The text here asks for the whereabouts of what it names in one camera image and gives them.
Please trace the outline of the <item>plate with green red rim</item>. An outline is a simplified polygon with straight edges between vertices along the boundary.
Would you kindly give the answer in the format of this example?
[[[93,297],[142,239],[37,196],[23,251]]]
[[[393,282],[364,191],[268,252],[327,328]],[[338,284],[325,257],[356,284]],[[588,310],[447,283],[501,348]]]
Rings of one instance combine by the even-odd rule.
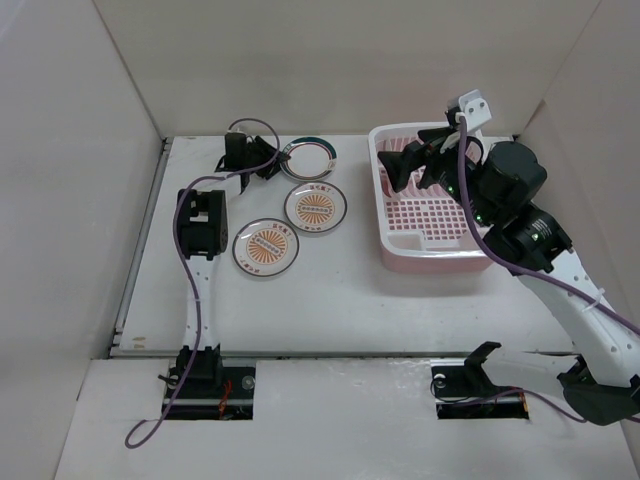
[[[338,159],[337,151],[329,141],[314,136],[290,141],[283,153],[287,156],[281,163],[283,173],[299,182],[328,178],[334,172]]]

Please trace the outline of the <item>pink white dish rack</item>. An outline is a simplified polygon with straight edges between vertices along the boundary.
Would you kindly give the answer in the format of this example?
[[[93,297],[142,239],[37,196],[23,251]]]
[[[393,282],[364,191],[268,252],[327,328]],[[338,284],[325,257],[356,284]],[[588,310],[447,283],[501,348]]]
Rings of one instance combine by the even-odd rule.
[[[480,272],[492,261],[468,232],[463,209],[439,185],[420,189],[422,170],[406,189],[393,191],[380,151],[400,152],[424,129],[445,122],[378,126],[368,134],[368,148],[383,265],[397,273],[449,274]]]

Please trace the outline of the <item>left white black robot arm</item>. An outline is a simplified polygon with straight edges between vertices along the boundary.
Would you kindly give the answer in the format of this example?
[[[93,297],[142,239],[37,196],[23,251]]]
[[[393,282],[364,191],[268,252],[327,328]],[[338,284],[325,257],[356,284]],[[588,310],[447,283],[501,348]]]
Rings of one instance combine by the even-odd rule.
[[[172,234],[188,282],[185,334],[170,373],[177,379],[173,396],[178,399],[215,399],[229,389],[231,375],[224,371],[212,312],[213,281],[229,243],[227,203],[244,193],[252,175],[270,176],[279,168],[284,154],[280,139],[275,141],[227,132],[216,171],[178,191]]]

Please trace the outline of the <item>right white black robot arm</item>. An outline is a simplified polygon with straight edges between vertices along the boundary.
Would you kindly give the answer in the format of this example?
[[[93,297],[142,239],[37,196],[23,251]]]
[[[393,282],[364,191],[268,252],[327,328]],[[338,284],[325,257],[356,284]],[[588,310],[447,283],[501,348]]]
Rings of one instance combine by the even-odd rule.
[[[369,136],[373,165],[395,193],[441,188],[456,202],[485,257],[533,292],[574,344],[564,356],[512,352],[482,343],[433,370],[442,408],[461,418],[502,397],[532,395],[579,423],[639,418],[639,329],[616,313],[588,279],[572,241],[534,202],[547,178],[534,152],[513,141],[487,145],[461,127],[414,130],[399,147],[393,131]]]

